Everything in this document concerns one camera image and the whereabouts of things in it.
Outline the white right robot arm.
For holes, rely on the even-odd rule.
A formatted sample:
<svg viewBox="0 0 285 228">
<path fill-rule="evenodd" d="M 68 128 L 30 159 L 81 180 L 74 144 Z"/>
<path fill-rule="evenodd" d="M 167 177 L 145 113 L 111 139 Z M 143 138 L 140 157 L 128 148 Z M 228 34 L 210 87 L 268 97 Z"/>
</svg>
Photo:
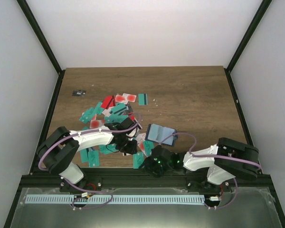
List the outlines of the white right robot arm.
<svg viewBox="0 0 285 228">
<path fill-rule="evenodd" d="M 174 153 L 157 145 L 138 168 L 154 177 L 162 177 L 168 170 L 194 172 L 207 168 L 201 184 L 204 190 L 213 191 L 233 178 L 255 181 L 261 169 L 258 156 L 256 147 L 223 137 L 216 144 L 195 152 Z"/>
</svg>

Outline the blue card holder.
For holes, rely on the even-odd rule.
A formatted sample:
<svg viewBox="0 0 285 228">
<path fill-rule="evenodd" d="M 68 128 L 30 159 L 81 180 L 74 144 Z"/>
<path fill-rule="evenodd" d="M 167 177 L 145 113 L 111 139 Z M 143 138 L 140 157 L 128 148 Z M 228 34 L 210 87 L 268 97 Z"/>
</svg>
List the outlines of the blue card holder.
<svg viewBox="0 0 285 228">
<path fill-rule="evenodd" d="M 148 125 L 145 140 L 173 146 L 178 136 L 172 134 L 176 132 L 175 129 L 152 123 Z"/>
</svg>

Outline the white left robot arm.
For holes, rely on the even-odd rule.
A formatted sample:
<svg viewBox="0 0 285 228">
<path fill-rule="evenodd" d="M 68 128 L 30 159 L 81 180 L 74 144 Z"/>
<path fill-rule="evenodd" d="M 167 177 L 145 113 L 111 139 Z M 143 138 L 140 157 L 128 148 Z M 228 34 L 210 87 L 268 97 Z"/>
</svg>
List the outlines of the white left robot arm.
<svg viewBox="0 0 285 228">
<path fill-rule="evenodd" d="M 137 153 L 137 141 L 133 139 L 139 130 L 137 121 L 127 117 L 121 123 L 106 123 L 94 129 L 69 131 L 57 128 L 38 148 L 38 168 L 52 175 L 59 175 L 70 182 L 78 192 L 87 188 L 87 179 L 78 165 L 73 163 L 75 154 L 99 145 L 115 145 L 122 153 Z"/>
</svg>

